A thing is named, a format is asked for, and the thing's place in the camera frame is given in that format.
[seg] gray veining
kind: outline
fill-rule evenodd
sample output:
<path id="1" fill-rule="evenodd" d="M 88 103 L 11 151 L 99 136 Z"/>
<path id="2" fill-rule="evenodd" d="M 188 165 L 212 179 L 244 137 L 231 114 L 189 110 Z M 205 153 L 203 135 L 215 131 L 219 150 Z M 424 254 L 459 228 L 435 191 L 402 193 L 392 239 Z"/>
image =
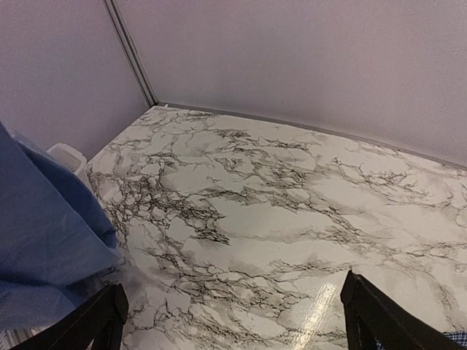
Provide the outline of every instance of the gray veining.
<path id="1" fill-rule="evenodd" d="M 465 171 L 287 125 L 154 107 L 90 162 L 127 349 L 343 349 L 349 268 L 467 328 Z"/>

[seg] blue cloth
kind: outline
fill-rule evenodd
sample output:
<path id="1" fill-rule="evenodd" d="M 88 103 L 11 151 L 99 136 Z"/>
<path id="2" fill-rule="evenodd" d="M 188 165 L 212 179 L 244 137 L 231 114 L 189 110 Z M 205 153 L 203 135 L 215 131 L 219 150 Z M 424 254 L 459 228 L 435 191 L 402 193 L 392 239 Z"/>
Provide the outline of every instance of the blue cloth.
<path id="1" fill-rule="evenodd" d="M 118 260 L 89 189 L 0 124 L 0 329 L 49 325 L 84 300 L 80 282 Z"/>
<path id="2" fill-rule="evenodd" d="M 467 332 L 465 330 L 458 330 L 456 332 L 446 332 L 443 334 L 446 336 L 446 338 L 449 338 L 452 341 L 455 341 L 460 346 L 467 348 Z M 385 350 L 385 348 L 379 341 L 377 341 L 377 349 Z"/>

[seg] wall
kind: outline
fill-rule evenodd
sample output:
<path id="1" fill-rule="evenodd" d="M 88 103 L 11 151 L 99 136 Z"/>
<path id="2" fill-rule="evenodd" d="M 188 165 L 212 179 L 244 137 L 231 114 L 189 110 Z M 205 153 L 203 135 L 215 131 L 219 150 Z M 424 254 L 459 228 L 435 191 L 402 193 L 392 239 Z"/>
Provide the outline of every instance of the wall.
<path id="1" fill-rule="evenodd" d="M 467 2 L 119 0 L 158 98 L 467 165 Z"/>
<path id="2" fill-rule="evenodd" d="M 0 120 L 90 157 L 147 107 L 103 1 L 0 0 Z"/>

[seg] white container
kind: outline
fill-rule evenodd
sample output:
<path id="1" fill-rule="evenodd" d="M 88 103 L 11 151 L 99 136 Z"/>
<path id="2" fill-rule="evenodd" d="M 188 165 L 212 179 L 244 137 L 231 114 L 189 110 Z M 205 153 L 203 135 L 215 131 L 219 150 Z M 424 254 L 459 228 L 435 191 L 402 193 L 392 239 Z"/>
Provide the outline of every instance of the white container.
<path id="1" fill-rule="evenodd" d="M 57 160 L 62 166 L 66 166 L 67 169 L 72 171 L 78 178 L 90 189 L 90 183 L 88 175 L 86 174 L 85 167 L 86 157 L 75 148 L 68 144 L 54 144 L 47 151 L 55 160 Z"/>

